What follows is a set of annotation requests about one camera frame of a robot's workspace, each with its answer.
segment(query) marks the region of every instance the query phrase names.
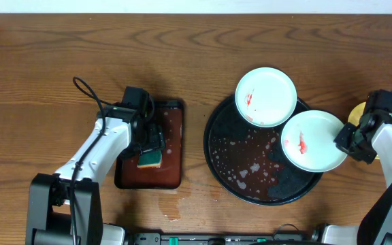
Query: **wooden table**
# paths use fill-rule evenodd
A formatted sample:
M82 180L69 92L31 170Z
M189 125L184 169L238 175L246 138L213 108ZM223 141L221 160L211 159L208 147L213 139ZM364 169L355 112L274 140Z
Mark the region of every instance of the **wooden table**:
M93 128L97 105L73 76L106 101L140 86L186 105L180 187L123 191L112 170L101 187L104 222L179 233L358 225L386 188L379 161L347 159L277 207L235 198L210 173L207 119L256 67L282 69L313 108L346 121L370 91L392 89L392 16L0 15L0 244L24 243L30 181L52 174Z

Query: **white background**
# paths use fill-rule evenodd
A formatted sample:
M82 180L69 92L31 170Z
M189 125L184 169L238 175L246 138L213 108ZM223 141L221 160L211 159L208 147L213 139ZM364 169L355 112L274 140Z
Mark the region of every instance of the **white background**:
M392 0L0 0L0 13L392 14Z

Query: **yellow plate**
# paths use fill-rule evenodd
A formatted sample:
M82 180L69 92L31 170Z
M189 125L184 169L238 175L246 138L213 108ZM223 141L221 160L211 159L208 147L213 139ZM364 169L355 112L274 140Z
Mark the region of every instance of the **yellow plate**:
M357 126L359 124L359 119L361 118L362 114L364 113L365 102L360 103L355 108L353 108L352 112L348 115L348 122Z

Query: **green sponge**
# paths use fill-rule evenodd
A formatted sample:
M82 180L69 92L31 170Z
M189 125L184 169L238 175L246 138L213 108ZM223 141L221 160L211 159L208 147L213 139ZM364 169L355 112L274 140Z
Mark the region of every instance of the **green sponge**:
M143 154L139 158L139 162L137 163L137 167L145 168L145 167L160 167L161 166L161 158L162 154L160 150L156 150L154 152L149 152Z

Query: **white residue spot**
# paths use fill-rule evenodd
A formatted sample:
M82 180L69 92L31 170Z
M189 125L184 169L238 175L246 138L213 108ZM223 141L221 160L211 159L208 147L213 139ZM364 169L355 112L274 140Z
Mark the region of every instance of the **white residue spot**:
M246 174L248 174L247 170L240 171L240 175L242 176L242 178L246 177Z
M259 164L258 163L253 163L253 165L250 166L250 170L252 170L252 173L258 171L259 170Z
M238 184L238 187L240 187L242 190L244 190L246 188L245 182L240 182L239 180L237 180L237 184Z

